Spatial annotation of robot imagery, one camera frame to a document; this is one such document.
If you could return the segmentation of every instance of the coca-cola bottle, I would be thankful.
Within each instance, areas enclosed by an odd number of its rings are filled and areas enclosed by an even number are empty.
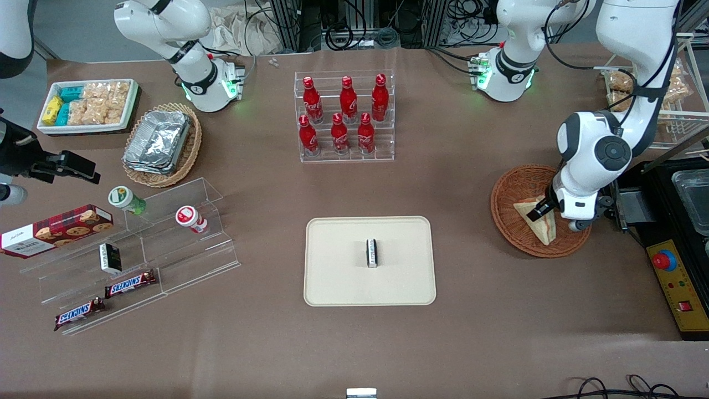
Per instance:
[[[376,76],[376,85],[372,90],[372,118],[382,122],[389,106],[389,90],[386,89],[386,76],[380,73]]]
[[[335,112],[333,115],[333,127],[330,129],[333,135],[333,146],[338,155],[347,155],[350,152],[350,143],[347,142],[347,127],[342,124],[342,114]]]
[[[303,144],[303,152],[307,157],[314,157],[320,154],[320,146],[316,137],[315,128],[310,125],[307,115],[301,115],[298,118],[298,123],[301,125],[300,137]]]
[[[362,112],[361,123],[357,129],[357,142],[359,144],[359,150],[364,155],[369,155],[374,152],[374,127],[370,122],[369,114]]]
[[[320,93],[315,89],[313,78],[306,76],[303,78],[303,87],[306,91],[303,93],[303,102],[306,105],[306,112],[311,122],[321,124],[323,122],[323,102],[320,100]]]
[[[357,93],[352,88],[352,78],[342,77],[342,91],[340,92],[340,107],[342,117],[346,124],[357,123]]]

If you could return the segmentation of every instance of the wicker basket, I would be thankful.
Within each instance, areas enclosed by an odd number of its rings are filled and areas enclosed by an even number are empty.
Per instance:
[[[182,154],[177,162],[177,169],[169,175],[138,172],[137,170],[130,169],[125,164],[123,164],[123,169],[134,182],[156,188],[168,187],[184,179],[190,169],[192,169],[192,166],[194,166],[194,162],[197,160],[197,153],[199,153],[199,146],[202,144],[202,128],[199,126],[199,120],[197,120],[197,115],[194,114],[194,111],[183,104],[169,103],[158,105],[150,111],[180,111],[190,118],[188,136],[182,147]],[[128,142],[125,144],[126,149],[133,140],[135,132],[138,130],[138,125],[143,121],[145,115],[147,115],[147,112],[140,117],[138,122],[133,126],[133,130],[130,131]]]
[[[544,195],[556,170],[546,165],[523,165],[505,173],[497,181],[490,196],[490,208],[495,225],[503,236],[522,251],[540,258],[560,258],[581,248],[591,234],[591,228],[580,232],[569,229],[569,221],[554,210],[557,237],[548,246],[542,244],[513,204],[527,198]]]

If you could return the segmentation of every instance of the brown table surface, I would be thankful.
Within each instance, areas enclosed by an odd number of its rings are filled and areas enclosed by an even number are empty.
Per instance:
[[[468,54],[476,51],[467,49]],[[599,65],[599,45],[559,46]],[[489,194],[507,170],[555,165],[559,124],[599,109],[597,72],[548,53],[534,85],[501,104],[423,50],[320,51],[258,60],[244,99],[199,114],[204,142],[185,181],[224,195],[225,230],[242,266],[75,337],[52,331],[32,262],[0,261],[0,393],[11,398],[341,398],[373,386],[382,398],[538,398],[575,391],[574,377],[628,388],[625,375],[709,395],[709,343],[682,342],[643,248],[600,220],[568,258],[519,252],[493,225]],[[250,66],[251,60],[243,62]],[[296,71],[393,68],[396,160],[302,165],[294,131]],[[142,114],[186,102],[167,62],[51,61],[49,80],[130,77]],[[99,186],[17,179],[25,204],[0,210],[7,231],[67,209],[108,207],[128,185],[126,135],[49,138],[98,163]],[[314,217],[423,215],[431,223],[437,298],[423,307],[309,307],[303,301],[306,224]]]

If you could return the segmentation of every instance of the red button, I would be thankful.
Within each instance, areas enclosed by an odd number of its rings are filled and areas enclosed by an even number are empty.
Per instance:
[[[670,264],[669,256],[664,253],[656,253],[652,256],[652,265],[660,270],[666,270]]]
[[[684,300],[677,304],[679,306],[680,312],[690,312],[692,310],[692,304],[688,300]]]

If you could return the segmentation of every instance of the acrylic bottle rack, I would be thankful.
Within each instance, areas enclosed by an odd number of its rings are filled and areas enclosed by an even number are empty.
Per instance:
[[[386,110],[386,117],[382,122],[372,120],[374,126],[374,152],[369,155],[362,155],[357,146],[357,127],[359,126],[359,116],[362,112],[372,111],[372,89],[374,80],[380,73],[386,75],[386,88],[389,91],[389,106]],[[315,88],[320,93],[323,103],[323,122],[313,124],[320,145],[320,154],[313,157],[306,156],[303,145],[298,138],[298,117],[306,113],[303,104],[303,78],[309,76],[313,78]],[[350,152],[346,155],[338,155],[333,146],[333,137],[330,135],[330,128],[333,126],[333,114],[340,112],[340,92],[342,91],[342,77],[352,78],[352,88],[357,93],[357,123],[348,124],[347,141],[350,143]],[[296,140],[298,142],[298,152],[303,163],[317,162],[381,162],[394,160],[394,105],[396,103],[396,92],[394,91],[393,70],[361,70],[361,71],[327,71],[327,72],[296,72],[294,80],[294,96],[296,118],[294,126],[296,129]]]
[[[47,253],[52,260],[23,270],[41,275],[42,303],[68,312],[95,297],[104,298],[104,288],[153,269],[157,283],[145,285],[104,300],[106,309],[72,322],[60,330],[76,334],[112,320],[131,310],[162,299],[240,265],[234,243],[223,230],[217,201],[222,196],[203,178],[145,198],[146,210],[140,216],[116,212],[125,217],[124,228],[101,237],[96,234],[89,245],[69,252]],[[192,205],[208,221],[208,231],[196,234],[179,226],[175,212]],[[109,243],[121,252],[122,273],[111,275],[101,270],[99,244]]]

